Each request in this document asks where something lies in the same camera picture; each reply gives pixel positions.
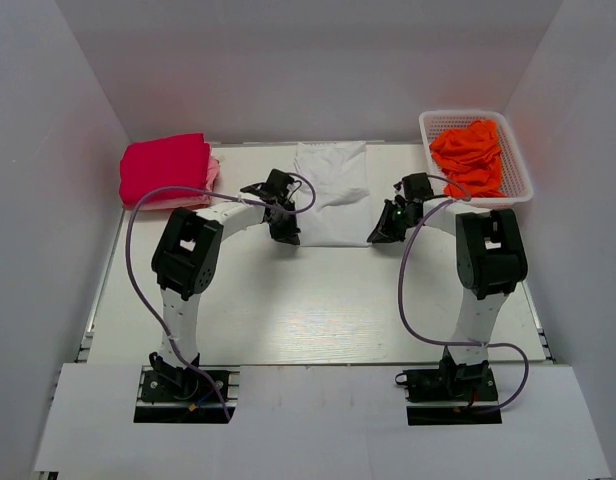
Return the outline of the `white t shirt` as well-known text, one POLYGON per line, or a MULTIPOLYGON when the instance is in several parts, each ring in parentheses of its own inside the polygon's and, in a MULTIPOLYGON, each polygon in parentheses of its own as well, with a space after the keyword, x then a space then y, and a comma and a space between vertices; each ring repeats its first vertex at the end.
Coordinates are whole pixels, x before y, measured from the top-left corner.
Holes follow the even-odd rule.
POLYGON ((366 143, 300 143, 294 168, 310 182, 296 194, 297 204, 314 203, 297 217, 300 245, 366 247, 373 228, 366 143))

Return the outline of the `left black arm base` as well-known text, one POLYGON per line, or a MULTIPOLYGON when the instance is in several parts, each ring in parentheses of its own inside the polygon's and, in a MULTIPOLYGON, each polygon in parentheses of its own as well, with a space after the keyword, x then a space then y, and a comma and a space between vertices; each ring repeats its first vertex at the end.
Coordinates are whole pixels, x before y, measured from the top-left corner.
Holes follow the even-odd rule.
POLYGON ((172 366, 153 352, 142 369, 136 424, 227 424, 237 406, 239 372, 211 368, 204 374, 172 366))

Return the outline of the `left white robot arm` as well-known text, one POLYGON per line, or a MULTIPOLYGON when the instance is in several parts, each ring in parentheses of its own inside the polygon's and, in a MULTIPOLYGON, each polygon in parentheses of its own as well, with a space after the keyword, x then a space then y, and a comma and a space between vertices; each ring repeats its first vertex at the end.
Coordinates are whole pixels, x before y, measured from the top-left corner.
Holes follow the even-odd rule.
POLYGON ((212 282, 221 243, 249 227, 266 224, 272 240, 298 246, 300 229, 292 200, 293 185, 302 181, 274 169, 263 183, 240 190, 234 201, 202 212, 175 209, 151 261, 156 274, 167 331, 160 350, 149 356, 153 370, 165 376, 165 387, 187 399, 199 387, 197 319, 201 294, 212 282))

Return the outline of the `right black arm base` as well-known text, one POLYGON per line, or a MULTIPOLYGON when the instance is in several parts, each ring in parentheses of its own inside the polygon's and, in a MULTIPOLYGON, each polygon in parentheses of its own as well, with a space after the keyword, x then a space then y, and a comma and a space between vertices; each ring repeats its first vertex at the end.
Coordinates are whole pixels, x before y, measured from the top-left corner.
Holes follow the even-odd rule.
POLYGON ((439 369, 410 369, 395 376, 405 390, 409 426, 474 426, 502 423, 492 370, 481 380, 450 388, 439 369))

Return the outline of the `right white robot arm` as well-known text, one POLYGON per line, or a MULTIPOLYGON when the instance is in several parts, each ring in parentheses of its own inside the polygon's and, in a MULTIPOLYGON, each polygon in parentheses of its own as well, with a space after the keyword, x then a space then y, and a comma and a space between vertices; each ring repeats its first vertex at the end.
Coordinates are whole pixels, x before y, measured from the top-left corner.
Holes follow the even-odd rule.
POLYGON ((473 370, 487 366, 492 332, 499 312, 525 280, 528 262, 515 212, 510 208, 483 209, 469 203, 461 189, 458 199, 434 193, 434 175, 410 174, 394 185, 396 195, 384 202, 379 221, 367 241, 405 242, 397 284, 398 312, 403 326, 417 340, 444 349, 451 366, 439 374, 441 390, 460 399, 476 385, 473 370), (455 238, 456 269, 463 287, 462 302, 452 337, 435 340, 417 333, 404 308, 404 276, 410 250, 424 226, 455 238))

